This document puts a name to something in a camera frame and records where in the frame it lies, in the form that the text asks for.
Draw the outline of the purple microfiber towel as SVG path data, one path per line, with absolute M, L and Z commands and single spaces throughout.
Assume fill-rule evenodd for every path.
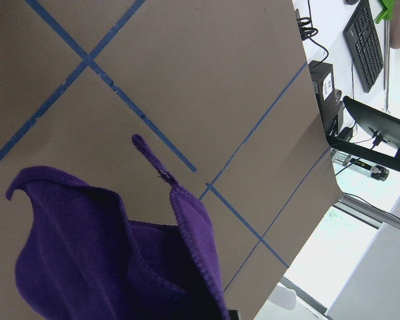
M 20 295 L 46 319 L 228 319 L 213 224 L 198 198 L 153 154 L 170 185 L 175 225 L 130 220 L 114 191 L 53 167 L 22 169 L 33 224 L 15 264 Z

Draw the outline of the black keyboard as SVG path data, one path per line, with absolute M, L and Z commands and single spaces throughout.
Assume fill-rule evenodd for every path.
M 363 91 L 368 93 L 384 67 L 381 44 L 368 1 L 362 0 L 357 3 L 343 30 L 343 36 Z

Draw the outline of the black monitor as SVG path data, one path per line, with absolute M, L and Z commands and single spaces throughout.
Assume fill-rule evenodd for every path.
M 343 103 L 355 122 L 368 133 L 378 133 L 383 141 L 400 149 L 400 119 L 344 96 Z

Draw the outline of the green plastic clamp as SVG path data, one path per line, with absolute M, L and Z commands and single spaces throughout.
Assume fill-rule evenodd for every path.
M 376 24 L 392 20 L 395 0 L 378 0 L 378 2 L 381 6 L 381 11 L 375 19 Z

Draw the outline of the black box with labels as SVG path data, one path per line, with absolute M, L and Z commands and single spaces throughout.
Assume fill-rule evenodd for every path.
M 336 135 L 343 122 L 341 90 L 335 88 L 333 66 L 312 60 L 309 72 L 326 135 Z

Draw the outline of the black monitor stand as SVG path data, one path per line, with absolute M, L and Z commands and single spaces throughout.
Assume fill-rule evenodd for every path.
M 336 150 L 400 172 L 400 159 L 397 159 L 396 157 L 392 157 L 384 153 L 344 141 L 337 137 L 326 136 L 326 140 L 329 146 Z

